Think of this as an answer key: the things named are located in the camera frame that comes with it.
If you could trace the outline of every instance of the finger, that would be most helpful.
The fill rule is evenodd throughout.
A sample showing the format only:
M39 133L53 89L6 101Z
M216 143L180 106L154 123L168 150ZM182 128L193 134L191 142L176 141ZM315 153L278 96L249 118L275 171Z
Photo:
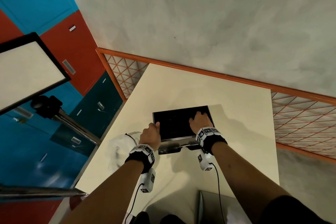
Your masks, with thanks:
M155 123L156 131L160 132L160 122Z

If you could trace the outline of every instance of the metal pole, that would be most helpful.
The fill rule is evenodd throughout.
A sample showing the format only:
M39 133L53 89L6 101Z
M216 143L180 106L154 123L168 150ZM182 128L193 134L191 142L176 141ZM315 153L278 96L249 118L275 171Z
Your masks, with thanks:
M40 188L40 187L11 187L0 186L0 200L13 199L32 199L32 198L49 198L49 197L73 197L87 196L88 194L73 188Z
M75 122L73 119L71 119L65 111L62 109L59 110L58 114L53 116L53 120L59 121L62 124L66 125L67 127L71 128L78 134L84 136L89 141L93 142L95 145L100 145L102 141L96 137L94 134L92 134L87 129L83 128L81 125L79 125L77 122Z

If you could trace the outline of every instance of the wrist strap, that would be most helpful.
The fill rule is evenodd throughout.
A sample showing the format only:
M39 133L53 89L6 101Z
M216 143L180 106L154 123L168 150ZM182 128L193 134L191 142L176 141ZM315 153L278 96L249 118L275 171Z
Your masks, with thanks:
M154 150L148 144L139 144L129 152L129 156L126 158L125 163L129 160L141 161L143 163L142 174L148 173L155 161Z
M228 144L223 135L213 127L201 128L196 134L196 141L208 153L212 154L211 148L216 142Z

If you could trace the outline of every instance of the tabletop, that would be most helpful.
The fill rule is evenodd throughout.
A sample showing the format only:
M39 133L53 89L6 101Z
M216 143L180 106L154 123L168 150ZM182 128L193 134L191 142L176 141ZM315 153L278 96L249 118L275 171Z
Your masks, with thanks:
M109 145L114 137L141 132L153 122L153 112L203 105L208 105L215 127L229 146L279 184L269 89L149 64L76 188L91 193L112 174ZM199 151L183 148L179 153L156 155L153 191L138 193L132 215L142 210L150 216L158 213L158 218L171 213L194 223L198 191L218 193L216 171L200 169ZM234 197L215 159L213 163L219 170L221 194Z

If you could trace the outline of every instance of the black cable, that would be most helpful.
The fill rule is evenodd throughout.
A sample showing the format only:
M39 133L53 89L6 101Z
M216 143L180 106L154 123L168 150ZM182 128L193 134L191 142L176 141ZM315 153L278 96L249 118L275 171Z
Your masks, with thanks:
M134 206L134 203L135 203L135 199L136 199L136 197L137 197L137 193L138 193L139 188L140 188L141 185L145 185L145 184L144 184L144 183L141 183L141 184L139 185L138 189L136 190L136 193L135 193L135 196L134 196L134 200L133 200L133 204L132 204L132 208L131 208L131 210L129 211L129 214L127 215L127 217L126 217L126 219L125 219L125 224L126 224L126 220L127 220L128 216L131 214L131 212L132 212L132 210L133 210L133 206Z
M219 189L219 175L218 175L218 171L217 171L217 168L216 168L216 166L215 166L214 163L209 163L209 164L213 165L213 166L215 167L215 169L216 169L216 173L217 173L217 181L218 181L219 205L220 205L220 210L221 210L221 212L222 212L222 217L223 217L224 224L226 224L225 219L224 219L223 209L222 209L221 191L220 191L220 189Z

